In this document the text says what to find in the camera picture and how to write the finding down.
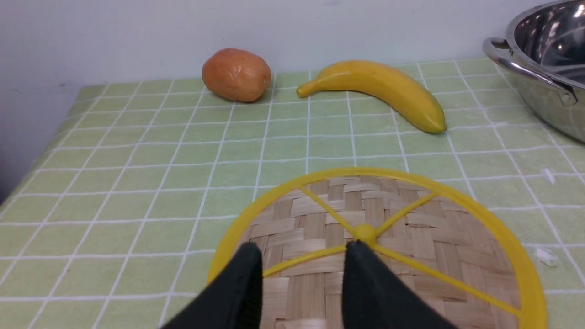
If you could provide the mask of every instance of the potato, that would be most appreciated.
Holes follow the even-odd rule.
[[[229,101],[253,102],[270,86],[270,67],[258,55],[236,48],[216,52],[201,70],[211,92]]]

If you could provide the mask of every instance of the white debris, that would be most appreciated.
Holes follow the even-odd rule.
[[[547,266],[555,268],[559,266],[559,259],[551,252],[548,252],[541,248],[536,248],[534,255],[539,261],[543,262]]]
[[[552,172],[550,172],[548,168],[541,169],[541,175],[543,175],[544,178],[546,178],[550,184],[555,183],[555,176],[552,174]]]

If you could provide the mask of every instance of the yellow plastic spoke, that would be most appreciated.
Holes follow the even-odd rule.
[[[456,280],[448,275],[444,275],[443,273],[441,273],[435,269],[432,269],[428,266],[425,266],[419,262],[413,261],[409,257],[400,255],[399,253],[391,251],[389,249],[386,249],[380,245],[374,246],[374,250],[381,253],[382,255],[388,256],[388,257],[393,258],[401,263],[404,263],[404,264],[409,265],[413,268],[416,268],[416,269],[420,270],[421,272],[424,272],[430,276],[434,276],[439,280],[445,281],[446,283],[448,283],[452,286],[455,286],[455,287],[457,287],[457,288],[459,288],[459,289],[461,289],[469,294],[472,294],[479,299],[483,299],[484,301],[491,303],[491,304],[501,308],[502,310],[509,312],[509,313],[512,313],[513,315],[520,318],[520,315],[521,315],[520,310],[516,309],[513,306],[510,306],[510,305],[504,303],[503,301],[495,299],[495,298],[491,297],[490,295],[483,293],[483,292],[481,292],[481,291],[479,291],[471,286],[468,286],[459,280]]]
[[[343,226],[343,228],[347,232],[349,232],[349,234],[351,234],[353,237],[356,236],[356,230],[353,228],[353,226],[351,226],[345,219],[343,219],[343,217],[341,217],[341,215],[339,215],[337,211],[333,210],[333,208],[331,208],[326,202],[324,202],[323,200],[321,200],[321,198],[316,196],[315,193],[309,191],[304,186],[299,186],[298,189],[303,191],[303,193],[305,193],[309,198],[313,199],[313,201],[315,201],[321,207],[323,207],[325,211],[330,213],[330,215],[333,216],[333,218],[335,218],[341,224],[341,226]]]
[[[289,268],[291,266],[303,263],[303,262],[308,262],[312,259],[315,258],[320,258],[320,257],[325,257],[325,256],[331,256],[334,255],[336,253],[340,253],[345,251],[345,246],[341,245],[341,246],[334,246],[331,248],[327,248],[327,249],[322,249],[322,250],[317,250],[317,251],[313,251],[310,253],[305,253],[304,255],[300,255],[297,256],[295,258],[291,258],[287,261],[278,263],[274,266],[272,266],[271,268],[267,268],[266,270],[264,270],[264,277],[275,274],[278,271],[281,271],[285,268]]]
[[[429,194],[425,195],[424,197],[418,199],[417,201],[414,201],[413,203],[407,205],[406,207],[400,209],[399,212],[394,214],[394,216],[388,218],[388,220],[386,220],[384,223],[382,223],[382,225],[380,225],[378,228],[376,228],[376,236],[379,237],[380,234],[384,233],[384,231],[387,230],[389,227],[391,227],[392,224],[397,222],[400,218],[402,218],[406,214],[410,213],[414,208],[417,208],[418,206],[425,204],[427,201],[430,201],[432,198],[434,198],[438,195],[439,195],[439,193],[437,191],[434,191],[434,192],[429,193]]]

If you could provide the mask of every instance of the banana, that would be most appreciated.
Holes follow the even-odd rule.
[[[443,108],[433,94],[398,69],[373,61],[331,64],[315,79],[298,86],[297,95],[304,98],[319,91],[343,90],[381,99],[422,131],[441,133],[447,129]]]

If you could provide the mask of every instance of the pot handle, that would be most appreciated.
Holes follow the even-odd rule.
[[[515,63],[512,60],[511,55],[505,56],[504,52],[501,50],[508,50],[510,54],[512,52],[506,39],[502,39],[500,37],[489,37],[484,40],[482,48],[487,57],[489,57],[502,68],[512,73],[520,74],[521,76],[540,81],[554,89],[557,89],[560,92],[559,96],[564,106],[569,107],[577,103],[577,97],[575,96],[575,93],[571,87],[558,82],[553,78],[547,77],[544,74],[536,72],[535,70]]]

